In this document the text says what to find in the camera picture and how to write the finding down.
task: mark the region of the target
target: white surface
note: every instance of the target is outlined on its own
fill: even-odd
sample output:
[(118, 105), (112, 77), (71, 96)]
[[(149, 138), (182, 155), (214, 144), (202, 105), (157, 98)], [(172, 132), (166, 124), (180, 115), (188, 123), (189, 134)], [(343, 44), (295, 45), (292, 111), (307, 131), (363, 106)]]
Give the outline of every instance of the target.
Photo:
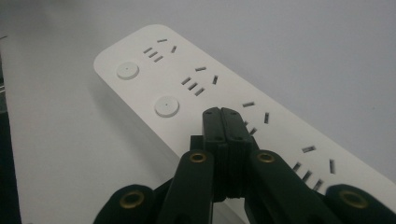
[[(163, 59), (152, 61), (152, 53), (147, 49), (155, 50)], [(139, 78), (131, 81), (117, 78), (117, 66), (126, 60), (142, 68)], [(296, 172), (300, 178), (312, 174), (306, 179), (308, 187), (321, 183), (318, 191), (325, 193), (329, 186), (348, 184), (369, 192), (396, 211), (394, 183), (166, 26), (150, 25), (126, 36), (96, 57), (94, 69), (110, 91), (179, 157), (188, 151), (190, 136), (201, 134), (202, 113), (214, 106), (227, 107), (241, 114), (248, 130), (255, 130), (259, 148), (278, 153), (291, 168), (299, 163), (301, 167)], [(172, 96), (157, 100), (164, 94)], [(179, 102), (181, 109), (176, 114)], [(264, 123), (266, 113), (268, 122)], [(311, 146), (315, 150), (304, 152)], [(227, 204), (248, 222), (243, 201)]]
[(116, 189), (155, 188), (173, 175), (175, 158), (127, 121), (92, 69), (99, 52), (152, 23), (395, 182), (395, 8), (387, 0), (0, 1), (23, 223), (90, 223)]
[(139, 74), (139, 66), (132, 62), (122, 63), (117, 68), (117, 76), (123, 80), (132, 79), (137, 74)]
[[(141, 100), (146, 100), (143, 92), (140, 92)], [(155, 103), (155, 112), (162, 118), (171, 118), (177, 114), (178, 100), (173, 96), (163, 96)]]

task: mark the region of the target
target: white button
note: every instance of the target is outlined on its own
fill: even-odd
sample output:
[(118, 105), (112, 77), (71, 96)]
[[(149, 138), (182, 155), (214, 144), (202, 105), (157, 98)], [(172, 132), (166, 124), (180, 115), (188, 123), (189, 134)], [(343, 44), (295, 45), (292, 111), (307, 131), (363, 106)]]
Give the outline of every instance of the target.
[(155, 112), (163, 118), (171, 118), (178, 111), (178, 101), (175, 97), (164, 96), (155, 103)]
[(122, 63), (117, 68), (117, 76), (124, 80), (132, 79), (136, 77), (138, 73), (139, 67), (133, 62)]

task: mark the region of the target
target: white table surface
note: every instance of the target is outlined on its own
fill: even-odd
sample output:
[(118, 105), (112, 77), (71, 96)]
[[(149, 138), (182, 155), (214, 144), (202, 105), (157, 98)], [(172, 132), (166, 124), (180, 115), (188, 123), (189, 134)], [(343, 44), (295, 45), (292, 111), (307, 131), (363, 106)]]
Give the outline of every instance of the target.
[(395, 1), (0, 0), (23, 223), (92, 223), (115, 190), (174, 174), (177, 158), (136, 128), (92, 67), (154, 23), (396, 182)]

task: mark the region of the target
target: white power strip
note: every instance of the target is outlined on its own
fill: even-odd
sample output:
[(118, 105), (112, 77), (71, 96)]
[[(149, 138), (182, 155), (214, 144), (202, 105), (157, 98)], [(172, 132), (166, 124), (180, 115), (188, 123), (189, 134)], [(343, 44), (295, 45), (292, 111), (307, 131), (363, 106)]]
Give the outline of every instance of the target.
[[(101, 52), (102, 80), (181, 157), (210, 107), (238, 111), (262, 149), (278, 153), (309, 188), (363, 189), (394, 212), (396, 186), (168, 27), (150, 25)], [(246, 222), (241, 201), (227, 204)]]

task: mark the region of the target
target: brass screw insert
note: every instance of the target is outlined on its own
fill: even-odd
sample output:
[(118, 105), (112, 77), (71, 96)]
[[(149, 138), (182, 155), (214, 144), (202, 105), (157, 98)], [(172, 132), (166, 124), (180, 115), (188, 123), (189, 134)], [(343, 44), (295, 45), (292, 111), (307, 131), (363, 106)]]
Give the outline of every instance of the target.
[(258, 154), (257, 159), (259, 159), (259, 161), (267, 162), (267, 163), (275, 161), (275, 158), (273, 157), (273, 155), (266, 153), (266, 152), (262, 152), (262, 153)]
[(136, 208), (143, 201), (145, 201), (145, 195), (140, 190), (133, 190), (122, 196), (120, 206), (125, 209)]
[(369, 205), (361, 195), (350, 190), (341, 190), (339, 196), (344, 203), (355, 208), (362, 209)]
[(204, 162), (206, 161), (206, 155), (201, 152), (195, 152), (190, 155), (190, 161), (192, 162)]

